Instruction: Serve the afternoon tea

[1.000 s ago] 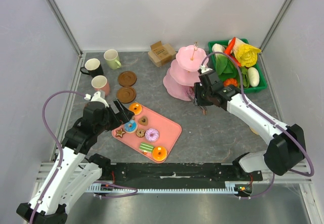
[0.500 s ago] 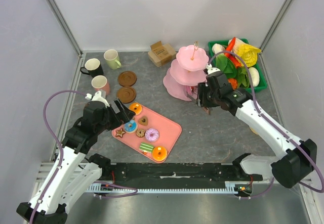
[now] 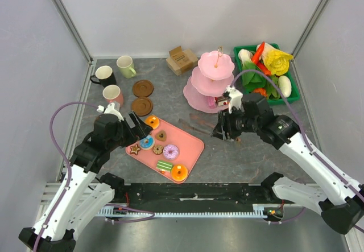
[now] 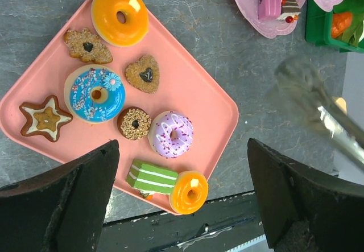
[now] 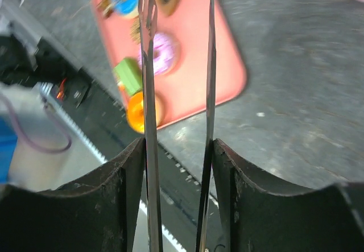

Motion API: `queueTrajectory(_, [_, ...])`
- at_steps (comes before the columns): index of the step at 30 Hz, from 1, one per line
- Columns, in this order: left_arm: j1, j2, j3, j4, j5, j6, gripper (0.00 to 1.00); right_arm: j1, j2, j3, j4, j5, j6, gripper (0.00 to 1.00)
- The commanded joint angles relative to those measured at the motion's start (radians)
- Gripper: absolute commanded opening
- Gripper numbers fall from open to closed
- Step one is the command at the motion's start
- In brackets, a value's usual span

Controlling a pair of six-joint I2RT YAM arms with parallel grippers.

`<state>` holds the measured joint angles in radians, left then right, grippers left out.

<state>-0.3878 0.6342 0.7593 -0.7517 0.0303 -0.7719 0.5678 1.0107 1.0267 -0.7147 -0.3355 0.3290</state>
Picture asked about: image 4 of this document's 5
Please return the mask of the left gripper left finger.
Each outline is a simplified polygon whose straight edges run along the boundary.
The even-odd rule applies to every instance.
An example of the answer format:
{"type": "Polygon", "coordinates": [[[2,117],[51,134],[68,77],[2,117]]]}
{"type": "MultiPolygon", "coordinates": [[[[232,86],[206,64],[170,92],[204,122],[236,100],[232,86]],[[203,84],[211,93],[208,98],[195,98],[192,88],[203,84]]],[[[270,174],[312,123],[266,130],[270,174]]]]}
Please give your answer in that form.
{"type": "Polygon", "coordinates": [[[1,251],[96,251],[119,143],[1,187],[1,251]]]}

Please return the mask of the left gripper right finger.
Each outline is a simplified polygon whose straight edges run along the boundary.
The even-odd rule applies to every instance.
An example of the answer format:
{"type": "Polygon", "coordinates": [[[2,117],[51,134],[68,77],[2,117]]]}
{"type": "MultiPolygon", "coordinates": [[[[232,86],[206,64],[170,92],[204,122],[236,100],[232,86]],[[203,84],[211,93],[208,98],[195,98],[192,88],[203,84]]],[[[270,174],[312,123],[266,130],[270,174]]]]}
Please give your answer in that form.
{"type": "Polygon", "coordinates": [[[268,246],[275,251],[363,251],[363,186],[251,138],[247,156],[268,246]]]}

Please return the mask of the green layered cake slice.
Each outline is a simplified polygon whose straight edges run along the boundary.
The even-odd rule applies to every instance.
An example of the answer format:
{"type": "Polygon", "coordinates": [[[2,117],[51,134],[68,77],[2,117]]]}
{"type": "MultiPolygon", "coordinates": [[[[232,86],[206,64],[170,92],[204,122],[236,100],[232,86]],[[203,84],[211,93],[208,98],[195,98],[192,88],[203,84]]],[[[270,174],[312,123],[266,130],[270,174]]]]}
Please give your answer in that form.
{"type": "Polygon", "coordinates": [[[178,173],[174,170],[134,159],[126,175],[126,182],[146,196],[155,193],[169,195],[175,187],[177,177],[178,173]]]}

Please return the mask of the small orange glazed donut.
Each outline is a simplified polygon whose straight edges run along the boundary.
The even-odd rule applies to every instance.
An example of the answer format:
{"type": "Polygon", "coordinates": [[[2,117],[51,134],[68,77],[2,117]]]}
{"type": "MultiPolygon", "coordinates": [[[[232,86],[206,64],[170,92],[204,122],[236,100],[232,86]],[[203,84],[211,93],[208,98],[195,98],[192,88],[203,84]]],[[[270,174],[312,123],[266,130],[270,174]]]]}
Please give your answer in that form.
{"type": "Polygon", "coordinates": [[[198,211],[208,196],[207,179],[198,171],[184,171],[177,177],[169,203],[178,214],[192,214],[198,211]]]}

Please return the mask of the metal serving tongs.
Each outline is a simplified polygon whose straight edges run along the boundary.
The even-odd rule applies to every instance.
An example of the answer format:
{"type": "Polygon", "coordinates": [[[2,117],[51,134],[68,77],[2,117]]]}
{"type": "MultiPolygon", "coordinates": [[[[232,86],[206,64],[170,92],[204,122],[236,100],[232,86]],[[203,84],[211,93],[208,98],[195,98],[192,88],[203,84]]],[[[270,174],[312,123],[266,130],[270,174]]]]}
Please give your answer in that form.
{"type": "Polygon", "coordinates": [[[317,68],[308,59],[293,56],[282,61],[274,75],[273,102],[363,171],[363,129],[335,103],[317,68]]]}

